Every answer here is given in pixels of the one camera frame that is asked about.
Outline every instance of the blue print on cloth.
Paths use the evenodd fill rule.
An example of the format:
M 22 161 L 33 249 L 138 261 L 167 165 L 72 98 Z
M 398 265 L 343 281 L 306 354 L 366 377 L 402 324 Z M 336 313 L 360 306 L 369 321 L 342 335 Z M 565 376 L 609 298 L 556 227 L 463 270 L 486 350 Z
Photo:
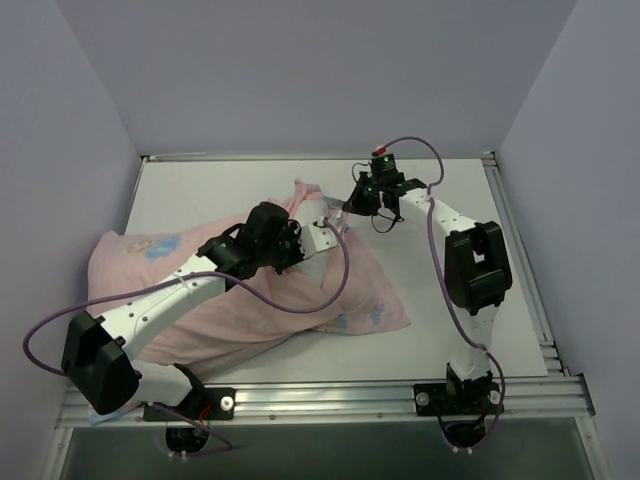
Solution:
M 153 262 L 154 260 L 157 260 L 161 257 L 168 257 L 176 250 L 176 248 L 180 246 L 180 240 L 181 239 L 179 235 L 161 238 L 160 240 L 156 241 L 153 248 L 150 248 L 149 250 L 144 252 L 144 255 L 150 262 Z
M 347 316 L 341 313 L 333 320 L 336 329 L 342 333 L 347 331 Z
M 377 305 L 376 308 L 371 312 L 371 321 L 374 325 L 379 325 L 382 320 L 382 312 L 384 312 L 383 305 Z

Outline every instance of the red wire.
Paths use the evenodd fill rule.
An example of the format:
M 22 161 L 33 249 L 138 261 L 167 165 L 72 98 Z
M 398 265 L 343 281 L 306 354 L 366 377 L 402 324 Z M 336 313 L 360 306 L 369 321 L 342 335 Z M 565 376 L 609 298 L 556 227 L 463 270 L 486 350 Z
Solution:
M 205 417 L 207 415 L 209 415 L 209 413 L 211 413 L 211 404 L 207 405 L 206 407 L 204 407 L 202 409 L 202 411 L 200 412 L 200 423 L 202 423 L 204 425 L 205 422 Z

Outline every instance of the glass panel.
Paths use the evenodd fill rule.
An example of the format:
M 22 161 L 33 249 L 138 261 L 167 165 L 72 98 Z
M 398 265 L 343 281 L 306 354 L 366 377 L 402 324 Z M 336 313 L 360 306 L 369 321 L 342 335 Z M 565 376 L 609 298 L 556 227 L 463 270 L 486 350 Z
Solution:
M 431 422 L 219 431 L 237 450 L 183 462 L 162 453 L 164 429 L 76 429 L 62 478 L 593 478 L 571 419 L 502 421 L 494 437 L 472 455 L 454 455 Z

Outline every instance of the black wire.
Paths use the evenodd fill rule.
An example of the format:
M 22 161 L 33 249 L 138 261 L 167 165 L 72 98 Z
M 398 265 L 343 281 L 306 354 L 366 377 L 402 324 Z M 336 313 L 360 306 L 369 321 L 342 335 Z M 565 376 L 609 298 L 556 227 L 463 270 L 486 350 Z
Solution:
M 367 163 L 354 163 L 353 165 L 351 165 L 351 178 L 353 178 L 353 181 L 358 183 L 358 179 L 356 178 L 356 166 L 360 165 L 361 167 L 368 167 L 369 164 Z
M 389 226 L 389 228 L 387 228 L 386 230 L 379 230 L 378 227 L 376 227 L 375 222 L 373 221 L 373 219 L 378 216 L 378 217 L 382 217 L 386 220 L 389 220 L 391 222 L 391 225 Z M 387 217 L 386 215 L 381 214 L 380 212 L 378 212 L 376 215 L 371 215 L 371 226 L 373 227 L 373 229 L 378 232 L 378 233 L 389 233 L 391 230 L 393 230 L 393 228 L 396 226 L 396 224 L 404 222 L 404 218 L 402 218 L 401 216 L 397 216 L 395 218 L 391 218 L 391 217 Z

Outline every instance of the black mount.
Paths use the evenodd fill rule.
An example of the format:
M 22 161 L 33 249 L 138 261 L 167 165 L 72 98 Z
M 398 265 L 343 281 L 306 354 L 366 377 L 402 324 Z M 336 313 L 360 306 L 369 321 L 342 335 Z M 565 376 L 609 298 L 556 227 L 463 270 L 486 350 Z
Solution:
M 444 280 L 451 301 L 477 315 L 504 301 L 513 284 L 502 229 L 496 222 L 476 223 L 445 239 Z
M 260 267 L 273 267 L 278 274 L 304 260 L 300 225 L 289 219 L 282 207 L 262 202 L 244 224 L 236 224 L 198 249 L 217 265 L 216 271 L 240 280 L 253 277 Z M 233 284 L 227 283 L 227 290 Z
M 413 178 L 406 180 L 404 173 L 396 168 L 392 153 L 374 155 L 370 160 L 370 172 L 360 172 L 356 187 L 342 210 L 355 215 L 370 217 L 385 207 L 400 218 L 400 197 L 410 190 L 426 185 Z
M 289 219 L 285 209 L 262 202 L 251 210 L 246 223 L 234 225 L 222 235 L 211 238 L 198 249 L 197 255 L 209 258 L 217 265 L 217 271 L 242 280 L 251 278 L 260 267 L 272 266 L 282 273 L 285 268 L 304 260 L 300 234 L 300 225 Z M 227 283 L 227 290 L 231 286 L 233 284 Z M 141 378 L 122 349 L 125 340 L 111 338 L 101 326 L 103 321 L 103 317 L 93 318 L 87 312 L 73 317 L 62 356 L 62 371 L 100 415 L 114 412 L 129 401 L 138 390 Z M 219 404 L 216 393 L 205 390 L 186 367 L 176 367 L 189 378 L 193 387 L 176 411 L 198 418 L 209 402 Z
M 498 399 L 500 390 L 491 372 L 476 380 L 460 381 L 447 365 L 446 383 L 424 383 L 413 386 L 416 414 L 437 417 L 447 440 L 461 448 L 475 446 L 486 434 L 487 415 L 504 412 L 491 398 Z M 470 416 L 470 421 L 444 421 L 442 417 Z

